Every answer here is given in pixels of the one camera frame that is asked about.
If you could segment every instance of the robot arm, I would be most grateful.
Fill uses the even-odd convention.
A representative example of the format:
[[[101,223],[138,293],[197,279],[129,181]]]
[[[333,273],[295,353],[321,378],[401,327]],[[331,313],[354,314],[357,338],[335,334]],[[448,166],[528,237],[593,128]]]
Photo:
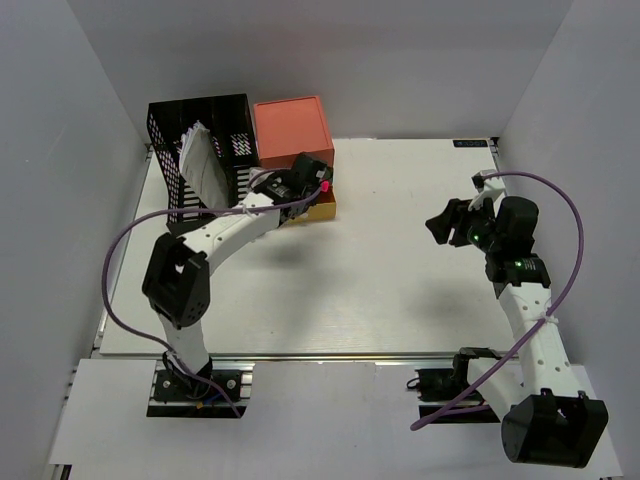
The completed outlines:
[[[487,278],[517,341],[546,317],[551,304],[547,269],[531,252],[538,208],[525,198],[506,197],[494,215],[493,202],[504,185],[496,178],[484,182],[482,173],[473,178],[475,199],[450,200],[426,226],[439,244],[472,244],[485,253]],[[498,359],[487,348],[461,349],[454,359],[456,383],[468,387]],[[586,466],[608,413],[602,401],[587,397],[573,374],[554,316],[520,349],[520,364],[522,384],[501,369],[478,388],[502,423],[507,457],[521,463]]]
[[[244,245],[306,212],[315,202],[298,201],[331,182],[332,173],[326,163],[300,154],[291,169],[271,173],[250,192],[234,209],[240,213],[218,217],[180,237],[166,233],[158,238],[142,291],[167,342],[192,372],[209,378],[212,370],[200,321],[211,301],[209,277]],[[190,397],[206,393],[208,386],[185,375],[171,355],[165,353],[163,361]]]

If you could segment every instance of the black label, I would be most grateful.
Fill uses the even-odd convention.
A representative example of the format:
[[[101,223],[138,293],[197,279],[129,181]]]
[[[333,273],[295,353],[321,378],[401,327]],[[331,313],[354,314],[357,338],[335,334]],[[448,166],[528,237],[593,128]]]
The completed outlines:
[[[486,140],[454,140],[453,146],[456,148],[486,148],[489,144]]]

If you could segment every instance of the gray backdrop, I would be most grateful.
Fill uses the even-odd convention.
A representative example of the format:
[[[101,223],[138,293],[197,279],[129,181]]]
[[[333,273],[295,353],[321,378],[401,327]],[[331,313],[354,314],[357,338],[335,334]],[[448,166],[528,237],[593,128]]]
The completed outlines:
[[[144,145],[64,0],[0,5],[0,477],[39,479]]]
[[[69,0],[141,135],[147,104],[320,94],[337,137],[499,135],[571,0]]]
[[[503,168],[565,187],[583,215],[586,253],[559,316],[570,358],[606,401],[626,478],[640,478],[640,3],[576,1],[502,138]],[[553,192],[514,184],[541,208],[538,250],[558,292],[573,267],[576,228]]]

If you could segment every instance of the red box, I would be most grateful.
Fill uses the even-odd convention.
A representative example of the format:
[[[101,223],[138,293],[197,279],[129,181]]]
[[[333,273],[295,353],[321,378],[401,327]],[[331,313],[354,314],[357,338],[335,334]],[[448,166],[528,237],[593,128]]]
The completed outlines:
[[[263,168],[290,168],[301,152],[333,166],[335,150],[320,97],[257,103],[253,118]]]

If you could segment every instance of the perforated basket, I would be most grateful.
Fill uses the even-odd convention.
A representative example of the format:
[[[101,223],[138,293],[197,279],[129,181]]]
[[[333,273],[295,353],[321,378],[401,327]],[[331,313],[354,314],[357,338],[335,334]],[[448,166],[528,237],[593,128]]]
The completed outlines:
[[[228,205],[234,206],[248,193],[249,169],[258,165],[258,150],[245,94],[149,104],[147,131],[167,184],[168,208],[205,207],[178,168],[182,134],[197,121],[211,131],[214,151],[227,177]],[[210,215],[170,214],[167,224],[206,217]]]

